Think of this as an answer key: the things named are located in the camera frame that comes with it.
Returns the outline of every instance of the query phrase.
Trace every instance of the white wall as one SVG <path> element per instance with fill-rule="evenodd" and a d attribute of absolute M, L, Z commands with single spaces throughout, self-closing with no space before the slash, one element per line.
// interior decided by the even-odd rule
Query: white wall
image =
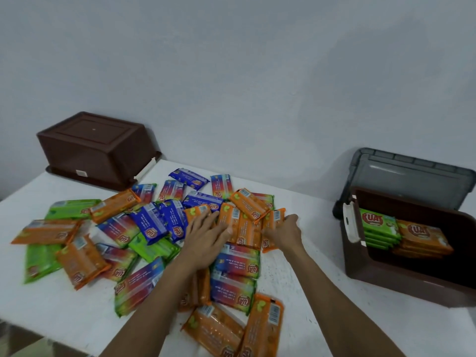
<path fill-rule="evenodd" d="M 476 0 L 1 0 L 0 198 L 85 110 L 336 199 L 362 146 L 476 168 Z"/>

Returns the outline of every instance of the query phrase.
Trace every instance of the floor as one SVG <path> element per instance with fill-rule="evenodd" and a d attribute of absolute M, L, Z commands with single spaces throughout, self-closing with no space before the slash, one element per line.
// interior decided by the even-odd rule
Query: floor
<path fill-rule="evenodd" d="M 0 357 L 90 357 L 0 320 Z"/>

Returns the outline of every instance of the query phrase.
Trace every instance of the hand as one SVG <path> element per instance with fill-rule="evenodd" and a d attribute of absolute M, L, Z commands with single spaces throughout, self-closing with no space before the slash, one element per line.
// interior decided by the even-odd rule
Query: hand
<path fill-rule="evenodd" d="M 263 231 L 265 237 L 281 249 L 285 257 L 294 252 L 305 251 L 301 240 L 301 230 L 297 225 L 298 218 L 296 214 L 288 215 L 276 229 L 266 228 Z"/>
<path fill-rule="evenodd" d="M 177 258 L 189 267 L 190 273 L 208 268 L 233 233 L 227 230 L 227 224 L 211 228 L 218 215 L 219 212 L 202 213 L 187 227 L 185 243 Z"/>

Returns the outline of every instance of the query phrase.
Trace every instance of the person's left arm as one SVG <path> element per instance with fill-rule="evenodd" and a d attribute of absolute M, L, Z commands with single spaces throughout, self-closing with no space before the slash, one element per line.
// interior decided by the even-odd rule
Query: person's left arm
<path fill-rule="evenodd" d="M 220 225 L 211 229 L 218 212 L 195 218 L 187 228 L 180 254 L 164 270 L 151 294 L 134 312 L 99 357 L 157 357 L 170 324 L 197 270 L 213 263 L 230 234 Z"/>

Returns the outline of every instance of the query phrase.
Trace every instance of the gray plastic lid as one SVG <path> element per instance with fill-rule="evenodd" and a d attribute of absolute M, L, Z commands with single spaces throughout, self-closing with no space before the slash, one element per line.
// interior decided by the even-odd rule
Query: gray plastic lid
<path fill-rule="evenodd" d="M 360 186 L 458 210 L 475 183 L 476 172 L 471 169 L 361 148 L 352 157 L 349 176 L 338 202 L 346 202 L 350 188 Z"/>

